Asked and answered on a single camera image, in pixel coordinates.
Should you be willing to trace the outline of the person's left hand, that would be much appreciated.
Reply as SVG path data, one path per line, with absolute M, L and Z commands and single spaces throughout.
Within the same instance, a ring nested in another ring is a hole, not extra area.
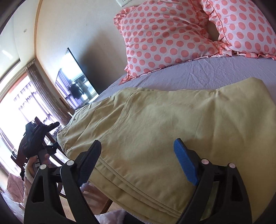
M 33 156 L 30 157 L 27 163 L 27 170 L 30 172 L 32 177 L 35 177 L 36 172 L 34 171 L 34 165 L 38 162 L 38 157 Z M 51 163 L 50 161 L 50 155 L 46 154 L 41 164 L 49 165 Z

